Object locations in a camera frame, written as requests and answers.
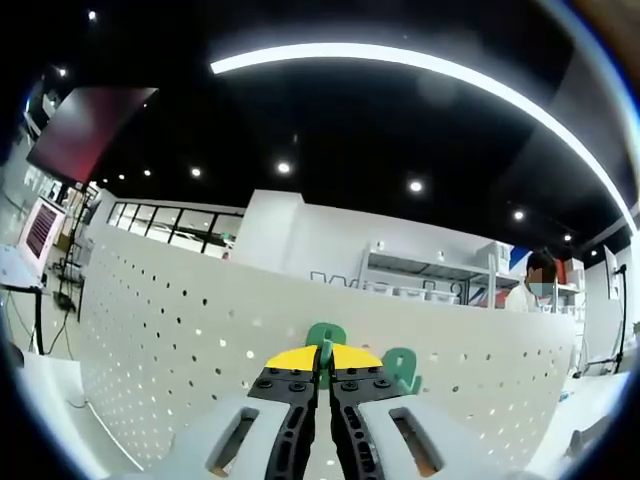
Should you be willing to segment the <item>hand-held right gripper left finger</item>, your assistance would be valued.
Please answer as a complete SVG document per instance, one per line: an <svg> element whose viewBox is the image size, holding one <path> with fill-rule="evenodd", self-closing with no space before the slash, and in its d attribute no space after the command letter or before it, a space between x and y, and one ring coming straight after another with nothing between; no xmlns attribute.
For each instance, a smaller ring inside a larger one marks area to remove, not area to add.
<svg viewBox="0 0 640 480"><path fill-rule="evenodd" d="M315 437L318 347L269 359L246 396L177 432L151 479L302 479Z"/></svg>

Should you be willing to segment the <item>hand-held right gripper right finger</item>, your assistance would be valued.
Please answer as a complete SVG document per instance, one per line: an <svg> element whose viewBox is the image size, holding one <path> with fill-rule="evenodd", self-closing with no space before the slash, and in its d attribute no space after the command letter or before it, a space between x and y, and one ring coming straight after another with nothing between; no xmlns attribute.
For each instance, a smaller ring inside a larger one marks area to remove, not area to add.
<svg viewBox="0 0 640 480"><path fill-rule="evenodd" d="M366 350L328 344L331 436L346 479L503 479L454 420Z"/></svg>

